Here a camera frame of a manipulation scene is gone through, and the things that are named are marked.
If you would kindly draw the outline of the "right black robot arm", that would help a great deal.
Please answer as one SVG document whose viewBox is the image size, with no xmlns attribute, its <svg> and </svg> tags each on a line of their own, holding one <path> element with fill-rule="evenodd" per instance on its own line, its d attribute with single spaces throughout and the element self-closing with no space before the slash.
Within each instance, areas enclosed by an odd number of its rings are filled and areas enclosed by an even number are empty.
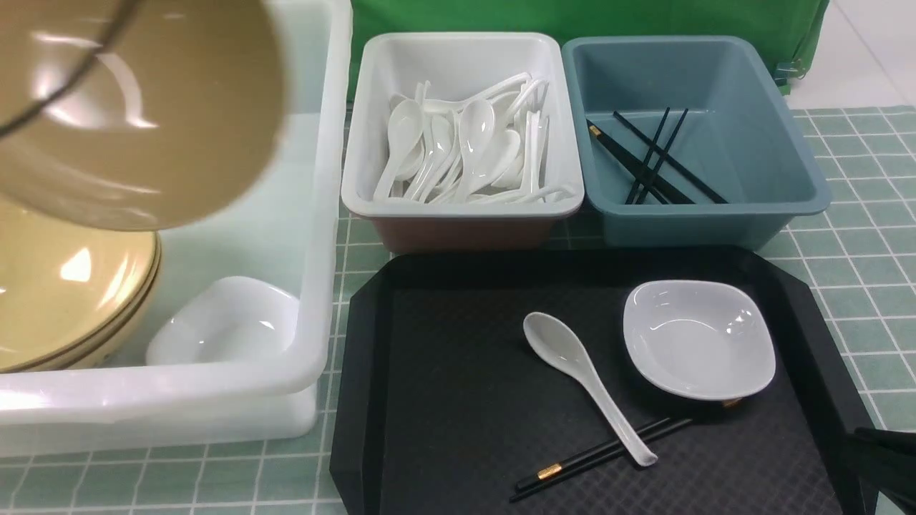
<svg viewBox="0 0 916 515">
<path fill-rule="evenodd" d="M 905 514 L 915 513 L 915 433 L 857 428 L 844 437 L 845 463 Z"/>
</svg>

